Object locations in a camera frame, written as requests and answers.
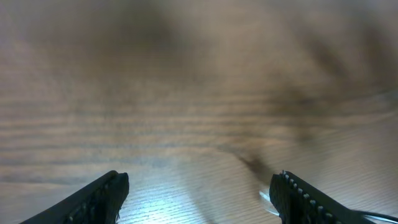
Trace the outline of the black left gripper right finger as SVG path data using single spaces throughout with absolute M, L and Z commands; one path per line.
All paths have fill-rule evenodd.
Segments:
M 374 224 L 289 171 L 272 176 L 269 196 L 283 224 Z

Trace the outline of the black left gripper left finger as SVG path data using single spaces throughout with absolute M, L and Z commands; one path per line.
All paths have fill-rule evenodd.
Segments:
M 128 194 L 128 174 L 112 170 L 21 224 L 116 224 Z

